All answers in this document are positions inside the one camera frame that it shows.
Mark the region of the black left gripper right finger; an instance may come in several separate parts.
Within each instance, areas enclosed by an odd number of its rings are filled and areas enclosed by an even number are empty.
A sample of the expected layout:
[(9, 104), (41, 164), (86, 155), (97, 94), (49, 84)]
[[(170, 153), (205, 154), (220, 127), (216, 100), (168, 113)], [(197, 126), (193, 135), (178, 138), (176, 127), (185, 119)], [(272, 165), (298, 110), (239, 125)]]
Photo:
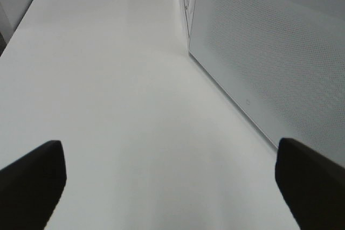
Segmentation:
[(300, 229), (344, 229), (342, 166), (293, 138), (282, 138), (275, 181)]

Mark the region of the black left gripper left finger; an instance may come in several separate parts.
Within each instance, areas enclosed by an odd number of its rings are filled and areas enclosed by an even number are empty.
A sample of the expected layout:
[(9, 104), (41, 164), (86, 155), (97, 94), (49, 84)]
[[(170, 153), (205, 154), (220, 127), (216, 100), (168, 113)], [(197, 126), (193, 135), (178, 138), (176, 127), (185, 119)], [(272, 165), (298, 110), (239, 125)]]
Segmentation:
[(1, 229), (44, 229), (67, 180), (61, 141), (48, 141), (1, 169)]

